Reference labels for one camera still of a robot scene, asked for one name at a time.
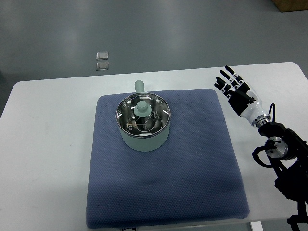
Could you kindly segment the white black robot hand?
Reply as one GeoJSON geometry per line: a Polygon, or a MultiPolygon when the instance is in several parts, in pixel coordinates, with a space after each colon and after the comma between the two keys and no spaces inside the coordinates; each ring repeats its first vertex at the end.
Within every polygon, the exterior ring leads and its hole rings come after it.
{"type": "Polygon", "coordinates": [[[270,122],[270,114],[262,107],[262,101],[256,92],[229,66],[220,70],[223,78],[216,77],[214,86],[228,99],[234,112],[251,126],[259,128],[270,122]]]}

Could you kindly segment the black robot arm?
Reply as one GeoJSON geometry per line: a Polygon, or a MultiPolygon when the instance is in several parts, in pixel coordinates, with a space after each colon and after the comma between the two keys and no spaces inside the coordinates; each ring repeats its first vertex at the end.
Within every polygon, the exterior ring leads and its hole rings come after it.
{"type": "Polygon", "coordinates": [[[289,200],[297,202],[298,213],[287,223],[293,231],[308,222],[308,145],[293,130],[267,118],[256,123],[261,136],[267,137],[264,146],[252,152],[253,159],[265,168],[272,168],[277,179],[274,186],[289,200]]]}

